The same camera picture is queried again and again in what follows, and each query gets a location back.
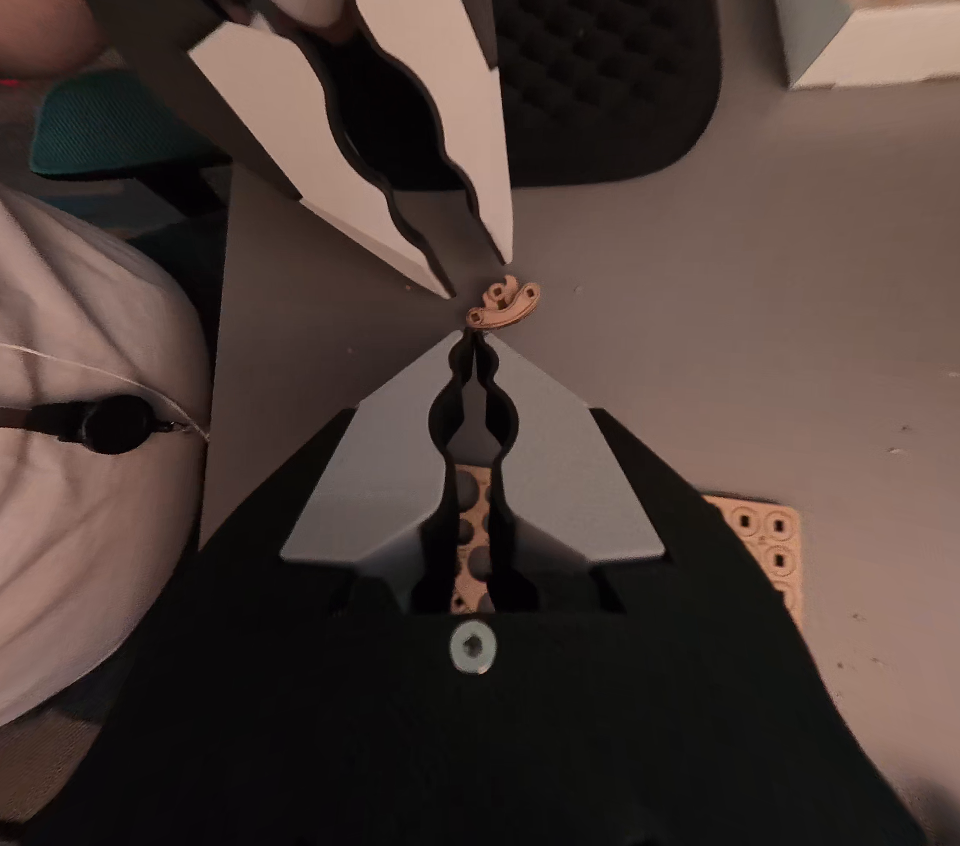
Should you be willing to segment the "black foam pad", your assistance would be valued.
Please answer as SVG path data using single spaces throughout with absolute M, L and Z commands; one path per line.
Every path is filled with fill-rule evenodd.
M 510 182 L 643 178 L 714 117 L 716 0 L 492 0 Z

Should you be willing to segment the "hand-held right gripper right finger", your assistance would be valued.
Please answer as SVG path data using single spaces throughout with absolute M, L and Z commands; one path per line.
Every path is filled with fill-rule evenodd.
M 478 340 L 491 468 L 488 596 L 497 612 L 594 609 L 598 575 L 666 547 L 592 409 L 496 337 Z

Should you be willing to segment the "teal chair seat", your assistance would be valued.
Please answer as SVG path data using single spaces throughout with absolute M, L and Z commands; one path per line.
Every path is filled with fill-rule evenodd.
M 122 69 L 55 85 L 36 115 L 30 170 L 44 180 L 133 180 L 189 218 L 223 210 L 205 171 L 231 158 Z

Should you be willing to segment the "laser-cut wooden part sheet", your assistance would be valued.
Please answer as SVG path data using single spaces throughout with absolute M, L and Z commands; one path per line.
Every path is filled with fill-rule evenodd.
M 493 612 L 487 575 L 490 570 L 489 514 L 492 469 L 455 467 L 459 504 L 454 585 L 449 612 L 467 616 Z M 800 515 L 787 506 L 736 496 L 704 494 L 759 564 L 801 631 L 805 594 Z

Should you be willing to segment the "person's white t-shirt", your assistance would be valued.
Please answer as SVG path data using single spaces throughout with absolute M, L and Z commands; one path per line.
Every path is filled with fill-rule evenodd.
M 3 408 L 133 395 L 182 431 L 99 455 L 2 429 L 1 723 L 102 665 L 171 578 L 199 511 L 210 355 L 142 252 L 2 187 Z

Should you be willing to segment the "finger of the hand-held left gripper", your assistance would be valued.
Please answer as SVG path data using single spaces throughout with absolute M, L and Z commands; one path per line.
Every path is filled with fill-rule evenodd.
M 513 261 L 514 211 L 497 62 L 464 0 L 355 0 L 379 49 L 436 113 L 441 152 L 462 179 L 500 262 Z
M 410 281 L 454 297 L 436 261 L 399 226 L 390 188 L 349 160 L 330 123 L 324 84 L 293 41 L 261 23 L 226 22 L 188 56 L 306 208 Z

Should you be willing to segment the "small light wooden part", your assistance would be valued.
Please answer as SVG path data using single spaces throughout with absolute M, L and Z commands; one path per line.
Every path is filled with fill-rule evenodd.
M 505 275 L 502 280 L 486 288 L 480 305 L 466 313 L 465 324 L 478 332 L 512 326 L 531 315 L 541 297 L 542 288 L 539 284 L 521 282 L 513 275 Z

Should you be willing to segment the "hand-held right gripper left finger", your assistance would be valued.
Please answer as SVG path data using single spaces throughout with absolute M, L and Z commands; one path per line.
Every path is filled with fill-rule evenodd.
M 356 407 L 280 555 L 383 581 L 399 607 L 447 609 L 459 512 L 448 444 L 474 344 L 454 331 Z

